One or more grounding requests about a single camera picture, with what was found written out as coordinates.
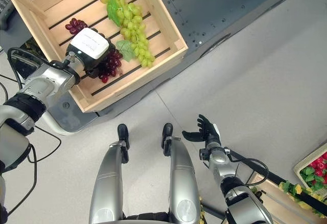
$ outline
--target grape bunch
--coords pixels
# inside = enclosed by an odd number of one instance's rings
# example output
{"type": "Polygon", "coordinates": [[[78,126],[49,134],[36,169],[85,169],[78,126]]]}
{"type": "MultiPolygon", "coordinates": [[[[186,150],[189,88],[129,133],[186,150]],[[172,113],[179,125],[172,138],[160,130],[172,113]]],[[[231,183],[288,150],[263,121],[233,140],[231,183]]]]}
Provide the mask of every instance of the grape bunch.
{"type": "Polygon", "coordinates": [[[69,30],[72,35],[77,35],[81,30],[87,28],[87,24],[82,20],[72,18],[69,24],[65,25],[65,28],[69,30]]]}
{"type": "Polygon", "coordinates": [[[96,68],[86,71],[87,76],[91,78],[100,78],[103,83],[107,83],[109,77],[121,75],[122,66],[121,59],[123,55],[117,49],[111,49],[108,55],[98,64],[96,68]]]}
{"type": "MultiPolygon", "coordinates": [[[[112,0],[100,0],[110,4],[112,0]]],[[[125,40],[131,41],[131,47],[142,67],[151,67],[155,57],[149,51],[149,41],[145,35],[146,25],[142,18],[142,8],[134,3],[126,3],[126,0],[115,0],[118,8],[116,15],[121,25],[120,33],[125,40]]]]}

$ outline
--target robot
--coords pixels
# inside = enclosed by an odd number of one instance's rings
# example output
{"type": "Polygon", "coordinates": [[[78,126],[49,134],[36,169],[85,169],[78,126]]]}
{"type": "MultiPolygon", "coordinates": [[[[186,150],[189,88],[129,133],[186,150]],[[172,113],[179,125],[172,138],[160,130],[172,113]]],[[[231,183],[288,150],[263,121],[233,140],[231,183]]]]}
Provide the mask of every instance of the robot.
{"type": "MultiPolygon", "coordinates": [[[[58,99],[80,81],[83,71],[93,70],[107,55],[109,42],[97,32],[85,28],[67,48],[63,62],[43,63],[27,79],[23,89],[0,106],[0,223],[7,221],[5,181],[2,173],[15,169],[34,147],[26,138],[35,122],[58,99]]],[[[198,132],[186,132],[184,138],[205,142],[200,160],[209,162],[218,189],[225,197],[230,224],[268,223],[272,218],[260,200],[237,178],[228,148],[223,148],[219,131],[206,117],[199,115],[198,132]]],[[[128,128],[118,126],[119,140],[109,146],[101,163],[92,194],[89,224],[176,224],[199,223],[200,200],[195,171],[181,138],[173,136],[173,126],[163,127],[161,147],[171,158],[169,211],[126,217],[123,213],[121,164],[128,163],[128,128]]]]}

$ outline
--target red grapes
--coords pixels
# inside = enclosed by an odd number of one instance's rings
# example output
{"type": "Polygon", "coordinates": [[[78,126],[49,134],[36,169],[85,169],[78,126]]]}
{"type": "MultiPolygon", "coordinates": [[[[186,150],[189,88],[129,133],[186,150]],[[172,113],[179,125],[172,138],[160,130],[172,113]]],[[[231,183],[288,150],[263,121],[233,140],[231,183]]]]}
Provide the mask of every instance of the red grapes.
{"type": "Polygon", "coordinates": [[[115,77],[117,73],[122,74],[121,70],[121,59],[123,55],[117,49],[111,49],[109,54],[104,58],[104,60],[98,65],[99,78],[103,83],[108,81],[108,77],[115,77]]]}
{"type": "Polygon", "coordinates": [[[82,20],[72,18],[69,24],[65,25],[65,28],[69,30],[72,35],[76,35],[84,28],[87,28],[87,24],[82,20]]]}

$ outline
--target fruit tray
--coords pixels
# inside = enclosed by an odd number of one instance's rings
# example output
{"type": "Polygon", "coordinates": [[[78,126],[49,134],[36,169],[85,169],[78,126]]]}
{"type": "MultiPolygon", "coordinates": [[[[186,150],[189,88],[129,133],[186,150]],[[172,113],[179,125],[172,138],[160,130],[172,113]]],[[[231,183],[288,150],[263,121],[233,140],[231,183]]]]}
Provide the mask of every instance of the fruit tray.
{"type": "Polygon", "coordinates": [[[327,143],[313,151],[294,167],[294,172],[305,187],[327,196],[327,143]]]}
{"type": "MultiPolygon", "coordinates": [[[[96,28],[112,43],[123,40],[120,29],[107,17],[100,0],[11,0],[49,61],[63,60],[73,36],[65,28],[72,18],[96,28]]],[[[83,112],[99,111],[168,71],[183,59],[188,47],[161,0],[126,0],[142,7],[153,67],[136,59],[122,60],[123,74],[100,79],[83,77],[70,93],[83,112]]]]}

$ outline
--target gray floor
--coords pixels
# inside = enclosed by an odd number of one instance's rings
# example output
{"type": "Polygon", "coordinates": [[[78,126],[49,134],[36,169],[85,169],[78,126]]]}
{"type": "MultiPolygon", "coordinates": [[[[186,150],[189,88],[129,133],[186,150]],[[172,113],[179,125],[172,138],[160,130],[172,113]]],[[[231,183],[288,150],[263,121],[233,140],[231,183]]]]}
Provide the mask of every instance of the gray floor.
{"type": "MultiPolygon", "coordinates": [[[[62,137],[60,150],[38,165],[35,191],[8,223],[87,223],[97,170],[119,123],[130,130],[130,162],[123,166],[127,215],[168,209],[169,158],[159,146],[161,129],[172,122],[176,135],[194,130],[199,113],[217,123],[225,146],[298,182],[293,166],[327,139],[326,47],[327,0],[287,0],[115,119],[62,137]]],[[[5,58],[0,73],[13,77],[5,58]]],[[[0,81],[10,95],[16,92],[15,83],[0,81]]],[[[39,131],[29,139],[39,157],[57,143],[39,131]]],[[[185,144],[201,196],[223,210],[221,194],[198,160],[203,145],[185,144]]],[[[26,162],[4,175],[9,210],[32,176],[26,162]]]]}

